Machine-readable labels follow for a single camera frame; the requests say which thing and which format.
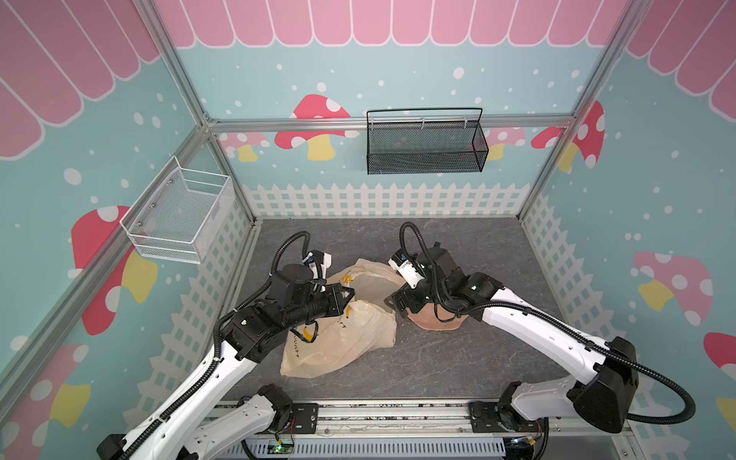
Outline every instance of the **red mushroom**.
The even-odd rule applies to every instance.
[[[537,137],[532,139],[531,146],[535,149],[546,149],[554,145],[559,137],[561,129],[558,127],[549,127],[542,131]],[[578,132],[573,138],[573,142],[562,154],[557,163],[560,171],[571,173],[573,170],[573,159],[580,152],[583,160],[588,168],[592,168],[601,157],[603,149],[604,137],[606,135],[606,116],[603,106],[600,102],[595,101],[590,109],[588,116],[585,117],[583,124],[578,128]]]
[[[637,252],[631,273],[653,278],[639,286],[647,305],[661,311],[667,302],[677,298],[685,318],[697,326],[703,322],[713,304],[713,284],[708,269],[698,259],[679,255]]]
[[[349,118],[350,114],[340,104],[319,94],[309,94],[302,99],[289,118]],[[348,138],[358,137],[358,131],[310,131],[279,132],[276,145],[282,149],[293,149],[305,142],[309,144],[307,158],[314,161],[327,161],[335,158],[335,149],[330,143],[330,135]]]
[[[262,132],[223,132],[219,139],[228,157],[235,158],[235,152],[237,151],[238,159],[243,162],[258,159],[258,155],[253,152],[251,146],[268,147],[271,145]]]
[[[2,427],[6,460],[37,459],[46,443],[49,420],[58,420],[67,428],[77,423],[92,388],[86,384],[70,386],[64,382],[88,352],[87,345],[78,344],[65,345],[57,350]]]
[[[736,337],[711,332],[705,335],[703,348],[713,364],[736,380]]]
[[[526,132],[522,128],[489,128],[485,135],[488,142],[487,160],[503,158],[504,145],[521,147],[526,144]]]
[[[76,268],[69,270],[69,277],[76,277],[87,266],[118,226],[118,220],[127,209],[126,206],[100,208],[85,214],[74,224],[71,228],[71,247]],[[157,276],[156,263],[143,259],[130,247],[82,314],[82,323],[87,333],[91,336],[103,333],[113,323],[120,301],[121,286],[130,290],[136,302],[142,303],[148,297]]]

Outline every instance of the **vent grille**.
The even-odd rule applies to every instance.
[[[506,455],[501,438],[406,438],[406,439],[296,439],[294,453],[268,454],[271,439],[248,439],[250,450],[260,459],[392,458],[456,459],[501,457]],[[232,446],[219,459],[247,459],[240,444]]]

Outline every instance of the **black cable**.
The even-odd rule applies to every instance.
[[[431,263],[432,277],[433,277],[433,281],[435,281],[436,272],[434,271],[434,261],[428,254],[427,245],[424,242],[424,238],[422,237],[422,234],[419,232],[419,229],[417,228],[417,226],[412,222],[404,222],[401,225],[401,228],[399,229],[399,242],[401,244],[401,250],[404,252],[404,254],[408,256],[408,252],[406,251],[406,243],[404,242],[404,231],[406,228],[411,228],[411,230],[417,236],[417,240],[419,241],[419,244],[420,244],[420,247],[422,248],[422,252],[424,253],[424,256],[427,258],[427,261]],[[434,296],[434,293],[436,292],[436,286],[434,284],[432,286],[432,290],[433,290],[433,296]],[[449,305],[445,305],[444,303],[442,303],[442,307],[445,310],[449,311],[450,313],[454,313],[458,315],[467,315],[467,314],[472,313],[473,311],[484,310],[485,308],[492,308],[492,307],[512,308],[514,310],[521,311],[523,314],[530,314],[560,329],[562,332],[566,333],[567,335],[575,339],[577,342],[584,344],[586,348],[596,351],[600,353],[601,355],[606,356],[607,358],[611,358],[613,361],[623,364],[624,366],[627,366],[630,369],[640,372],[662,383],[663,385],[665,385],[666,387],[668,387],[669,389],[677,393],[677,395],[680,396],[680,398],[682,399],[682,402],[685,404],[685,407],[678,414],[669,415],[666,417],[650,417],[648,415],[639,415],[639,414],[629,413],[626,415],[626,418],[629,420],[633,420],[635,422],[641,422],[641,423],[651,423],[654,425],[673,425],[675,423],[682,423],[686,420],[689,420],[693,417],[693,415],[695,415],[695,410],[696,410],[695,400],[680,385],[678,385],[671,379],[665,377],[664,375],[660,374],[659,372],[649,369],[646,366],[643,366],[635,361],[630,360],[624,355],[616,353],[615,351],[611,351],[607,348],[603,348],[602,346],[596,344],[595,342],[591,341],[587,337],[581,335],[580,333],[577,333],[574,329],[572,329],[570,326],[566,325],[559,319],[553,316],[550,316],[541,310],[538,310],[536,308],[531,308],[528,306],[521,306],[521,305],[518,305],[512,302],[506,302],[502,300],[490,300],[488,302],[482,302],[477,305],[474,305],[473,307],[465,308],[462,310],[450,307]]]
[[[181,407],[186,400],[188,400],[194,393],[197,392],[198,389],[202,388],[202,385],[209,380],[209,378],[212,376],[212,374],[215,372],[215,369],[217,369],[217,366],[220,364],[221,356],[222,356],[222,335],[221,335],[221,329],[222,325],[224,325],[227,321],[230,320],[230,318],[233,317],[236,311],[241,310],[243,307],[249,305],[253,300],[257,299],[261,294],[266,292],[266,290],[271,286],[271,276],[278,270],[278,264],[281,260],[281,255],[286,251],[286,248],[289,247],[290,244],[294,243],[299,238],[304,238],[304,244],[302,245],[302,259],[305,259],[308,254],[308,246],[309,246],[309,240],[311,239],[311,235],[309,232],[301,231],[296,232],[294,235],[289,236],[286,241],[284,241],[281,246],[276,251],[276,254],[274,255],[273,261],[271,262],[271,270],[269,271],[269,279],[266,280],[266,282],[258,288],[256,292],[248,296],[245,301],[243,301],[240,305],[238,305],[234,310],[228,311],[222,318],[220,318],[216,323],[215,327],[212,329],[212,345],[214,349],[212,362],[210,362],[209,367],[207,370],[205,370],[205,373],[202,374],[202,377],[197,379],[196,382],[192,384],[181,396],[177,398],[169,407],[167,407],[161,414],[159,415],[159,420],[154,420],[151,425],[146,428],[146,430],[141,433],[135,441],[130,445],[129,448],[127,448],[122,455],[120,456],[119,460],[128,460],[130,456],[148,439],[151,434],[153,434],[154,431],[156,431],[156,428],[161,425],[161,420],[168,420],[171,415],[176,411],[179,407]]]
[[[545,417],[544,419],[544,426],[545,426],[545,432],[544,432],[544,438],[542,439],[542,444],[539,446],[539,450],[534,455],[534,457],[531,458],[531,460],[539,460],[542,458],[542,456],[545,454],[545,450],[547,450],[547,441],[550,438],[550,420]]]

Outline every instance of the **beige bag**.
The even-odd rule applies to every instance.
[[[281,374],[314,378],[353,362],[366,351],[391,348],[396,342],[396,316],[383,299],[404,284],[404,279],[384,264],[358,259],[355,265],[332,275],[328,284],[340,282],[355,289],[353,301],[339,318],[318,319],[319,333],[312,344],[289,333],[281,360]],[[314,326],[300,331],[311,338]]]

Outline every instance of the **gray floor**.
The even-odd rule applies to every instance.
[[[491,275],[538,308],[560,317],[559,309],[516,219],[412,219],[429,243],[440,241],[466,274]],[[358,258],[386,263],[399,249],[405,219],[266,220],[255,246],[241,300],[266,279],[273,253],[292,233],[311,233],[310,249],[329,252],[328,276]],[[411,231],[407,246],[419,250]],[[292,244],[282,266],[299,259]],[[423,330],[397,316],[396,345],[363,354],[351,364],[314,379],[280,372],[283,345],[236,384],[226,399],[250,396],[276,383],[294,399],[393,397],[498,397],[504,383],[564,377],[566,372],[516,337],[468,318],[457,330]]]

